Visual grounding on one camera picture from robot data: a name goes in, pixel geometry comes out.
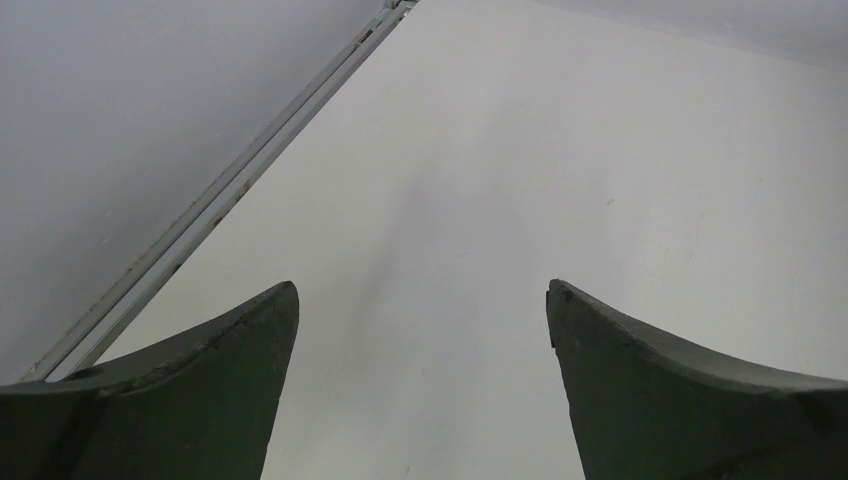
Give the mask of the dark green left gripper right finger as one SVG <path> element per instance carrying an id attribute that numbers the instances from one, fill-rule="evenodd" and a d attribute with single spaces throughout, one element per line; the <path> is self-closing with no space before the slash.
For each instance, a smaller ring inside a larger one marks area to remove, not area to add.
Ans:
<path id="1" fill-rule="evenodd" d="M 554 279 L 546 294 L 589 479 L 843 479 L 847 385 L 732 357 Z"/>

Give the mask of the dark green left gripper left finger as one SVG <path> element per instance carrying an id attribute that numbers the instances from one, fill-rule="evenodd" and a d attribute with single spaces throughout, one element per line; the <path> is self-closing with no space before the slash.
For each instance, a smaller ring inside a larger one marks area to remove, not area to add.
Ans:
<path id="1" fill-rule="evenodd" d="M 299 324 L 294 284 L 136 352 L 1 390 L 5 479 L 257 479 Z"/>

